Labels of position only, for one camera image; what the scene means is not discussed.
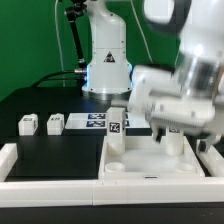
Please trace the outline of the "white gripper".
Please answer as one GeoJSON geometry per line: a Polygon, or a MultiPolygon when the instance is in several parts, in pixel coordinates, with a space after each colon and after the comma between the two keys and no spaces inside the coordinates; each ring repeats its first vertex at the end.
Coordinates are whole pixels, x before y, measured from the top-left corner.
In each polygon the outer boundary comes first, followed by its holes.
{"type": "Polygon", "coordinates": [[[224,135],[224,96],[215,100],[184,96],[176,76],[158,68],[137,65],[132,75],[133,89],[128,111],[142,113],[153,129],[153,140],[160,143],[166,127],[197,135],[210,134],[199,143],[207,153],[224,135]]]}

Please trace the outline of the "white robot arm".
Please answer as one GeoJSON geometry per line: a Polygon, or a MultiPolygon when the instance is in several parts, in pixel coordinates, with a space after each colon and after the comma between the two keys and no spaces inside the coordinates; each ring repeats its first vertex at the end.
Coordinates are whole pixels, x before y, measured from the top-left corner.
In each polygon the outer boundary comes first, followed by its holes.
{"type": "Polygon", "coordinates": [[[93,55],[85,92],[129,91],[128,110],[145,115],[154,137],[161,128],[206,133],[204,152],[224,137],[224,0],[143,1],[146,24],[180,38],[173,73],[128,63],[125,22],[105,0],[87,0],[87,12],[93,55]]]}

